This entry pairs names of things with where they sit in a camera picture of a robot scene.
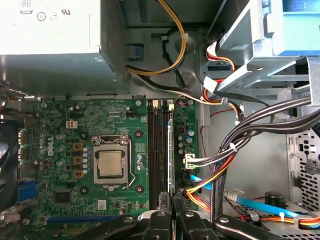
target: green circuit board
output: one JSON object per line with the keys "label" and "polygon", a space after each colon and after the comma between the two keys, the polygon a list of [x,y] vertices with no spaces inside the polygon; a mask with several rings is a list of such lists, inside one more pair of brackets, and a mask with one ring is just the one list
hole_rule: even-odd
{"label": "green circuit board", "polygon": [[[146,100],[138,105],[133,99],[48,101],[35,103],[34,110],[37,126],[21,130],[19,154],[20,167],[36,164],[36,198],[26,201],[32,206],[33,225],[48,224],[49,219],[59,219],[61,224],[70,217],[137,217],[149,210]],[[184,153],[198,155],[197,134],[192,133],[197,130],[195,105],[174,101],[173,124],[176,188],[183,188]],[[130,140],[129,168],[135,179],[128,173],[128,183],[134,179],[128,189],[126,183],[114,189],[94,183],[94,136]],[[198,209],[189,201],[187,206]],[[50,234],[54,228],[48,228]],[[68,231],[79,232],[74,227]]]}
{"label": "green circuit board", "polygon": [[[135,100],[42,102],[36,106],[39,126],[34,136],[37,164],[35,224],[49,218],[138,216],[149,209],[146,104]],[[131,141],[132,185],[105,188],[94,184],[92,136],[127,136]],[[137,157],[141,158],[138,167]],[[133,180],[129,174],[128,182]]]}

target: white connector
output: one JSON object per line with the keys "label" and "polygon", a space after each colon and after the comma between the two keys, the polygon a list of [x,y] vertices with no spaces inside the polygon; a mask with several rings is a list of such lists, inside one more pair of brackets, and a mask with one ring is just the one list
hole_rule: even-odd
{"label": "white connector", "polygon": [[65,127],[67,129],[77,129],[78,128],[78,121],[66,121]]}
{"label": "white connector", "polygon": [[185,164],[185,169],[195,169],[195,165],[192,164],[191,159],[194,159],[196,157],[196,155],[194,155],[193,153],[186,153],[184,155],[184,159],[183,159],[183,163]]}

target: blue pcie slot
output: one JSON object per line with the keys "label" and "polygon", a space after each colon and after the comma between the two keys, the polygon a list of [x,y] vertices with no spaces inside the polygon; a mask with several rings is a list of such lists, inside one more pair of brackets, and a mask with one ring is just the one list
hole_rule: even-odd
{"label": "blue pcie slot", "polygon": [[116,216],[62,216],[50,217],[47,224],[63,224],[63,223],[87,223],[87,222],[106,222],[114,219]]}

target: red wire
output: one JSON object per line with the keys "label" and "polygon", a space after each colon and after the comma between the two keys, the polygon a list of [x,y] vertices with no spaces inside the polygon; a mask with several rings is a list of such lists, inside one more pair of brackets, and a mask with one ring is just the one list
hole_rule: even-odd
{"label": "red wire", "polygon": [[246,221],[244,216],[242,216],[241,212],[239,211],[239,209],[232,203],[228,200],[228,198],[225,197],[225,200],[231,205],[231,207],[233,208],[233,210],[236,211],[237,214],[239,214],[240,218],[242,221]]}

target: chip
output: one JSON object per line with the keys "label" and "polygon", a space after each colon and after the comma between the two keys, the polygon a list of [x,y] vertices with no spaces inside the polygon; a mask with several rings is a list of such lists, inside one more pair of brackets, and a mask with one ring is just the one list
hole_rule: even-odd
{"label": "chip", "polygon": [[70,191],[57,191],[54,194],[54,202],[56,204],[66,204],[71,202],[71,192]]}
{"label": "chip", "polygon": [[178,134],[184,134],[185,133],[185,128],[184,127],[178,127],[177,128]]}

